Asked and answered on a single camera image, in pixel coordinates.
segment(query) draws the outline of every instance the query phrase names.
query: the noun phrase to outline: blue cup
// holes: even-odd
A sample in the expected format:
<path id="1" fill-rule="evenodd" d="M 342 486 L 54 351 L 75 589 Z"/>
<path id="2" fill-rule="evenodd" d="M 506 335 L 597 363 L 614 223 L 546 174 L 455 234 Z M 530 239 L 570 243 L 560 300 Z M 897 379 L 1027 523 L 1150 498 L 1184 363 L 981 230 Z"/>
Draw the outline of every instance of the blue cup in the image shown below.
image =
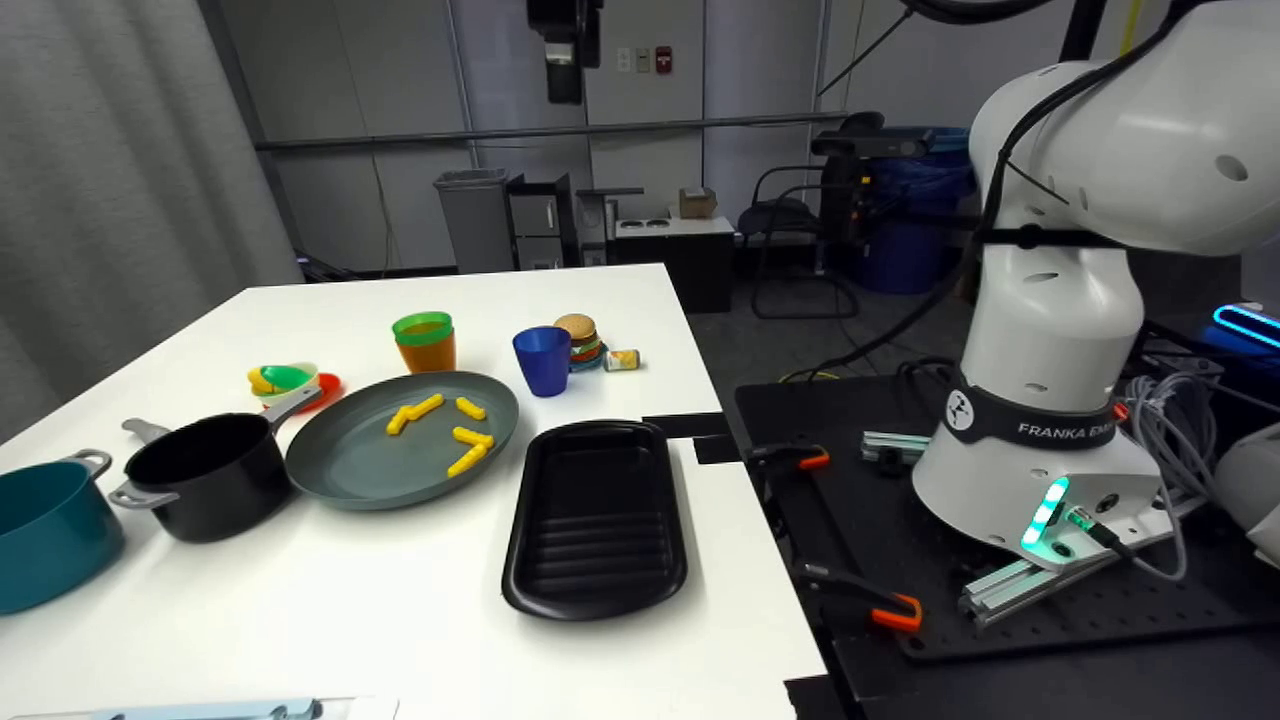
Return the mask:
<path id="1" fill-rule="evenodd" d="M 567 383 L 567 332 L 555 322 L 523 327 L 513 335 L 523 383 L 530 394 L 560 394 Z"/>

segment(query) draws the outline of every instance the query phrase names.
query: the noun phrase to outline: black table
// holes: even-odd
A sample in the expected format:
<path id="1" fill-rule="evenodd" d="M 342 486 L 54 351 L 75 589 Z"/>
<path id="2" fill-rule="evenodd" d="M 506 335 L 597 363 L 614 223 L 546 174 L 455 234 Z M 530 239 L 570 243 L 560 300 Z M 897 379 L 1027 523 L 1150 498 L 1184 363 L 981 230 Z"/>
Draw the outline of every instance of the black table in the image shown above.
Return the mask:
<path id="1" fill-rule="evenodd" d="M 751 443 L 826 443 L 831 467 L 810 485 L 772 485 L 766 512 L 807 559 L 848 559 L 862 427 L 926 427 L 926 398 L 902 379 L 759 383 L 736 392 Z M 1001 660 L 911 662 L 855 620 L 807 607 L 823 656 L 866 720 L 1276 720 L 1280 633 L 1224 633 Z"/>

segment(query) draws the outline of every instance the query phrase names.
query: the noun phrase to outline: floor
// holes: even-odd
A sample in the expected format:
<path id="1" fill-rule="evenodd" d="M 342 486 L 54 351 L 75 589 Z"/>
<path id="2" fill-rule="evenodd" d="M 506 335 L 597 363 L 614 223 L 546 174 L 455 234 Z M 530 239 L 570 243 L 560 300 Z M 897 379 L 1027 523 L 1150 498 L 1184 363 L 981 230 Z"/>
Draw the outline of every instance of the floor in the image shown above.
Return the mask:
<path id="1" fill-rule="evenodd" d="M 826 354 L 842 354 L 901 316 L 907 316 L 924 296 L 875 296 L 848 278 L 816 278 L 810 273 L 736 273 L 731 311 L 689 316 L 690 335 L 700 341 L 705 363 L 715 379 L 718 403 L 739 432 L 731 392 L 745 383 L 776 383 L 788 370 L 810 369 Z M 901 361 L 916 354 L 958 354 L 969 332 L 969 305 L 951 291 L 901 341 L 862 354 L 835 375 L 886 375 Z"/>

